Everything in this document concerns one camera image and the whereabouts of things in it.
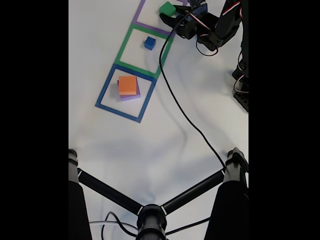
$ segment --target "white floor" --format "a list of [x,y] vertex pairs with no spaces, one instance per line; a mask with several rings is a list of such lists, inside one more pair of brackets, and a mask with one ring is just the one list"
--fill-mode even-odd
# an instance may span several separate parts
[[[209,12],[219,16],[224,2],[208,0]],[[84,171],[142,205],[161,205],[222,166],[179,111],[162,74],[141,123],[95,107],[139,3],[69,0],[68,140]],[[152,3],[146,6],[155,11]],[[195,48],[195,38],[176,36],[164,67],[182,108],[224,161],[234,147],[249,160],[249,115],[232,97],[231,73],[237,66],[241,41],[242,26],[216,56],[206,57]],[[209,217],[217,189],[168,215],[166,232]],[[83,190],[90,221],[102,221],[113,211],[122,222],[136,225],[135,215],[86,186]],[[204,223],[168,238],[202,240],[207,226]],[[91,232],[94,240],[101,239],[100,226],[92,226]],[[104,239],[133,237],[118,226],[108,225]]]

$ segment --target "purple block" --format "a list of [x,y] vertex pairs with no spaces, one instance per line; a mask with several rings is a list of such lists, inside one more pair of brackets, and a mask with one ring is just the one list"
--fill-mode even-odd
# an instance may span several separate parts
[[136,81],[136,95],[120,96],[121,101],[126,101],[126,100],[131,100],[131,99],[138,99],[140,97],[141,97],[141,95],[140,95],[138,80]]
[[[188,4],[188,0],[178,0],[179,2],[182,2],[183,3],[183,6],[186,6]],[[157,33],[160,33],[160,34],[163,34],[163,35],[166,35],[166,36],[169,36],[170,32],[169,31],[165,31],[165,30],[162,30],[162,29],[159,29],[157,27],[154,27],[154,26],[149,26],[149,25],[146,25],[144,23],[141,23],[141,22],[138,22],[138,17],[141,13],[141,10],[142,10],[142,7],[144,6],[146,0],[141,0],[139,6],[138,6],[138,9],[133,17],[133,20],[132,20],[132,23],[135,24],[135,25],[138,25],[140,27],[143,27],[143,28],[146,28],[146,29],[150,29],[150,30],[153,30],[153,31],[156,31]]]

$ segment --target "black tripod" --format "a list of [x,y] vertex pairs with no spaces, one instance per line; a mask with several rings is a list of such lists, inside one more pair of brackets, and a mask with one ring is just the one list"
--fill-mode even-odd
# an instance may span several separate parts
[[[71,149],[69,149],[69,183],[70,181],[73,181],[72,183],[74,184],[74,182],[76,183],[78,180],[80,183],[86,185],[87,187],[91,188],[92,190],[96,191],[102,196],[108,198],[109,200],[113,201],[119,206],[125,208],[131,213],[137,215],[138,216],[138,219],[137,219],[138,234],[137,234],[136,240],[166,240],[166,233],[165,233],[165,230],[167,227],[166,216],[174,212],[175,210],[179,209],[183,205],[189,203],[193,199],[204,194],[205,192],[209,191],[210,189],[212,189],[213,187],[217,186],[222,182],[228,182],[227,187],[232,188],[232,192],[227,190],[228,194],[232,195],[227,197],[228,202],[230,202],[231,200],[230,204],[232,205],[229,207],[229,210],[236,208],[237,211],[239,211],[238,205],[240,202],[241,202],[240,204],[243,205],[242,202],[244,200],[245,204],[247,204],[247,198],[249,202],[249,197],[248,197],[249,193],[248,193],[246,177],[245,177],[245,172],[249,172],[249,165],[245,160],[243,153],[240,152],[237,148],[230,151],[228,153],[228,160],[226,161],[225,164],[226,164],[226,169],[223,168],[217,171],[213,175],[209,176],[205,180],[199,182],[195,186],[189,188],[185,192],[174,197],[173,199],[169,200],[168,202],[164,203],[161,206],[158,206],[155,204],[142,206],[138,202],[132,200],[131,198],[113,189],[112,187],[106,185],[102,181],[89,175],[88,173],[86,173],[80,168],[77,169],[78,175],[75,174],[75,170],[78,165],[77,153]],[[218,190],[217,197],[219,194],[225,195],[225,193],[221,193],[220,188]],[[222,202],[221,204],[225,204],[227,202],[225,200],[221,201],[221,198],[219,199],[220,199],[219,201]],[[216,212],[215,206],[213,206],[209,226],[212,225],[213,222],[215,222],[215,218],[218,214],[218,213],[215,213],[214,215],[214,212]],[[247,214],[246,208],[243,208],[243,206],[240,206],[240,211],[243,211],[244,214]],[[205,240],[211,239],[211,237],[214,237],[215,234],[219,233],[219,231],[222,231],[221,234],[225,234],[223,232],[223,229],[219,227],[218,223],[214,224],[213,227],[208,227]]]

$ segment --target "red and white wire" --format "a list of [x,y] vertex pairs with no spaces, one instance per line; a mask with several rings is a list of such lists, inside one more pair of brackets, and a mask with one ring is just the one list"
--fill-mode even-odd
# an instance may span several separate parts
[[191,16],[194,20],[196,20],[201,26],[205,27],[206,29],[208,29],[208,30],[210,31],[210,28],[207,27],[202,21],[200,21],[199,18],[197,18],[197,17],[196,17],[195,15],[193,15],[192,13],[190,13],[190,16]]
[[237,1],[230,7],[228,7],[224,12],[222,12],[222,16],[226,15],[228,12],[230,12],[232,9],[234,9],[236,6],[238,6],[241,3],[241,1]]
[[234,85],[233,85],[233,90],[234,90],[235,92],[237,92],[237,93],[248,94],[249,91],[240,91],[240,90],[237,90],[237,89],[236,89],[236,84],[237,84],[237,82],[239,82],[240,79],[242,79],[244,76],[245,76],[245,75],[243,74],[241,77],[239,77],[239,79],[238,79],[237,81],[235,81],[235,83],[234,83]]
[[240,14],[240,18],[243,20],[243,19],[244,19],[244,16],[242,15],[242,6],[240,7],[239,14]]

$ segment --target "white cable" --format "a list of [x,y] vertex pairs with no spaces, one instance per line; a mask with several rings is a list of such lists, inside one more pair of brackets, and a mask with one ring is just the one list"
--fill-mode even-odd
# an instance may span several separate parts
[[240,91],[240,90],[236,90],[236,84],[237,82],[240,81],[240,79],[242,79],[245,75],[243,74],[241,77],[239,77],[239,79],[237,81],[235,81],[234,85],[233,85],[233,90],[236,91],[237,93],[242,93],[242,94],[248,94],[248,91]]

